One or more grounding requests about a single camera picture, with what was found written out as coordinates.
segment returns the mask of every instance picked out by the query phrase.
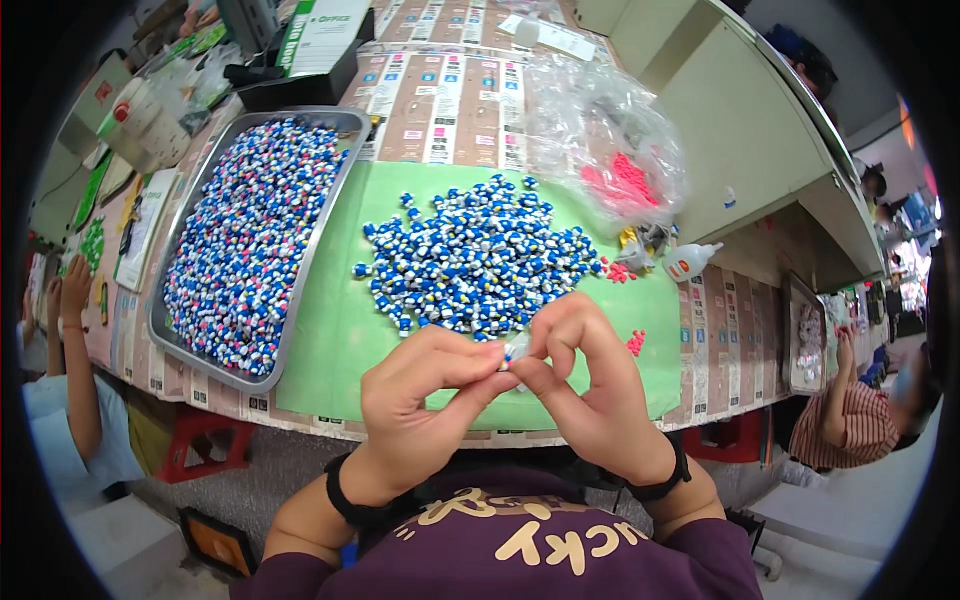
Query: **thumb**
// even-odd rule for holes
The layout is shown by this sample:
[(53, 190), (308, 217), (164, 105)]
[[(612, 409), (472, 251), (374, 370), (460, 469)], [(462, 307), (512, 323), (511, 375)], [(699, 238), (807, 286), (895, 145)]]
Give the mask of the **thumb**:
[(504, 392), (509, 392), (519, 385), (516, 377), (508, 372), (495, 372), (486, 379), (470, 383), (457, 393), (434, 417), (444, 431), (458, 431), (466, 433), (477, 420), (480, 413), (490, 406), (491, 402)]
[(557, 377), (550, 365), (528, 356), (514, 362), (510, 372), (540, 399), (561, 430), (589, 418), (590, 410), (583, 399)]

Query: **patterned tablecloth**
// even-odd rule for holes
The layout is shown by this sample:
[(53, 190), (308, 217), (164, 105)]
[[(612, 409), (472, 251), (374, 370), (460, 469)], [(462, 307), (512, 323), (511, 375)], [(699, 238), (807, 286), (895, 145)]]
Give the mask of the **patterned tablecloth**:
[[(378, 42), (366, 46), (360, 70), (342, 104), (386, 120), (361, 157), (490, 166), (524, 167), (523, 59), (496, 23), (505, 16), (493, 0), (379, 0)], [(566, 3), (550, 14), (576, 29)], [(616, 62), (601, 36), (595, 60)], [(180, 164), (147, 262), (140, 294), (108, 277), (109, 323), (99, 308), (84, 314), (91, 359), (133, 386), (168, 401), (190, 404), (234, 419), (348, 440), (363, 440), (361, 422), (343, 422), (278, 409), (273, 394), (249, 396), (194, 372), (151, 343), (147, 333), (149, 292), (157, 262), (184, 200), (184, 190), (223, 127), (242, 109), (234, 98), (196, 137)], [(104, 216), (103, 263), (115, 261), (120, 242), (124, 190), (97, 207)], [(781, 399), (782, 310), (780, 290), (744, 276), (708, 267), (681, 286), (683, 383), (679, 408), (658, 425), (675, 430), (725, 419)], [(563, 444), (557, 431), (471, 432), (464, 447), (522, 447)]]

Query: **white squeeze bottle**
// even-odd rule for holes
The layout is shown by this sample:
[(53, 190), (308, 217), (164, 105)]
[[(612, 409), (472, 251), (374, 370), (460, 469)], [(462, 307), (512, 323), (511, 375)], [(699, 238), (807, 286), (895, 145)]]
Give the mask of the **white squeeze bottle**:
[(723, 244), (680, 246), (663, 258), (663, 269), (671, 279), (683, 283), (699, 275), (707, 267), (707, 261), (721, 248)]

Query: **black wristband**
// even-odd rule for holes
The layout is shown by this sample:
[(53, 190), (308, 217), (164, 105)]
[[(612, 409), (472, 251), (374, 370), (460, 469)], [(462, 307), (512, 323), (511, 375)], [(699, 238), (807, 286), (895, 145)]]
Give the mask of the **black wristband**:
[(673, 474), (670, 475), (670, 479), (664, 481), (663, 483), (654, 484), (652, 486), (643, 486), (637, 487), (627, 484), (627, 490), (634, 495), (634, 498), (638, 502), (655, 502), (657, 500), (663, 500), (674, 488), (677, 487), (677, 484), (681, 481), (690, 481), (690, 467), (686, 462), (686, 452), (684, 452), (684, 447), (678, 439), (671, 438), (670, 436), (663, 434), (667, 440), (670, 441), (670, 445), (673, 446), (673, 451), (677, 456), (677, 464), (673, 469)]
[(374, 508), (372, 506), (359, 506), (350, 504), (344, 491), (340, 488), (340, 468), (349, 454), (338, 456), (330, 461), (324, 467), (326, 473), (326, 495), (330, 498), (330, 504), (337, 509), (348, 524), (357, 527), (374, 527), (384, 522), (391, 514), (393, 502), (384, 507)]

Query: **green paper sheet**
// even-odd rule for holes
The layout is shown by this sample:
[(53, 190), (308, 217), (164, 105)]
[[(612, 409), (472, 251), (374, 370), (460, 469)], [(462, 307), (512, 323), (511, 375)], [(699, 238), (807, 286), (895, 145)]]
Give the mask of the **green paper sheet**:
[[(367, 221), (380, 224), (405, 213), (399, 205), (403, 191), (416, 196), (414, 206), (424, 218), (435, 214), (432, 199), (450, 187), (470, 188), (496, 173), (483, 167), (412, 162), (358, 162), (330, 215), (307, 279), (296, 320), (294, 341), (286, 370), (276, 388), (278, 408), (342, 420), (362, 420), (360, 378), (400, 343), (396, 327), (376, 310), (368, 282), (352, 276), (358, 262), (371, 264), (372, 246), (364, 237)], [(518, 187), (521, 175), (504, 173)], [(542, 184), (543, 200), (556, 207), (551, 228), (580, 225), (593, 238), (600, 255), (619, 253), (616, 240), (604, 240), (578, 214), (576, 201), (558, 187)], [(604, 309), (624, 343), (634, 330), (645, 329), (646, 342), (635, 359), (643, 375), (651, 419), (680, 405), (680, 300), (676, 284), (661, 269), (625, 284), (585, 276), (577, 287)], [(583, 355), (568, 382), (578, 393), (589, 388)], [(427, 407), (442, 408), (455, 394), (441, 390), (427, 399)], [(498, 397), (473, 425), (474, 430), (535, 431), (556, 425), (535, 396), (509, 392)]]

